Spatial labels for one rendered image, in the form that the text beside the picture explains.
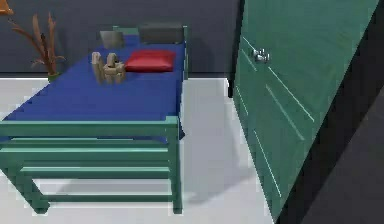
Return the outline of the green bed with blue mattress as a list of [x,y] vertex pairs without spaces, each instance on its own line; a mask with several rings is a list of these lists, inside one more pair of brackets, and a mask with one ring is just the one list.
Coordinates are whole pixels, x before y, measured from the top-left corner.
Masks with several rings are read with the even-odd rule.
[[[99,48],[0,121],[0,170],[38,214],[53,202],[166,202],[182,211],[179,142],[183,82],[188,66],[187,29],[169,31],[173,42],[151,42],[134,28],[122,31],[127,60],[139,50],[169,51],[164,73],[129,72],[118,84],[98,83]],[[50,195],[38,179],[165,179],[167,195]]]

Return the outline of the red pillow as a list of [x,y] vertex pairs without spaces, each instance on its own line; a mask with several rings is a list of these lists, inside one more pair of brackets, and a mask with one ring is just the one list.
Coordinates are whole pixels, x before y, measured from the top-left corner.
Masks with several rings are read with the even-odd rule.
[[176,53],[169,50],[134,51],[125,61],[127,72],[171,72],[174,68]]

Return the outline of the dark grey pillow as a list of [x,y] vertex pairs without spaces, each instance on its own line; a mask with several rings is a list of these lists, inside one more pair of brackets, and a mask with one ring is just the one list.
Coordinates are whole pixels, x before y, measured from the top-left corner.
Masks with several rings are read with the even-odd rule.
[[184,28],[179,23],[145,23],[138,27],[145,44],[179,44],[184,41]]

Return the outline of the green room door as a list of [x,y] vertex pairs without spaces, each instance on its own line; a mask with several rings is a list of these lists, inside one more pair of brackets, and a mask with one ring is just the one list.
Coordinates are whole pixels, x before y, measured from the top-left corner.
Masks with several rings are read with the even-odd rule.
[[384,86],[383,25],[384,0],[240,0],[233,100],[273,224],[302,224]]

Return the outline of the brown house plant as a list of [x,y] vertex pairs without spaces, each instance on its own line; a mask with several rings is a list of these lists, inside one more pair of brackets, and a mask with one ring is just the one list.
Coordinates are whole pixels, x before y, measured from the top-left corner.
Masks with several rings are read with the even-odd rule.
[[12,25],[12,30],[22,36],[24,36],[37,51],[39,58],[32,61],[32,67],[37,64],[43,65],[47,70],[48,82],[55,81],[61,72],[57,71],[57,61],[66,60],[64,56],[57,55],[55,51],[55,28],[56,21],[51,13],[48,13],[48,34],[45,35],[39,25],[38,15],[32,16],[32,31],[28,33],[20,25],[18,25],[13,19],[9,19],[8,22]]

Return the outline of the orange lamp shade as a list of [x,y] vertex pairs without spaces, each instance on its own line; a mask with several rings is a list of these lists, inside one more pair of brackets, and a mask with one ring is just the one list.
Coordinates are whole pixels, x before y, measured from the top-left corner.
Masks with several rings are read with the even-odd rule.
[[14,11],[9,7],[7,0],[0,0],[0,15],[13,15]]

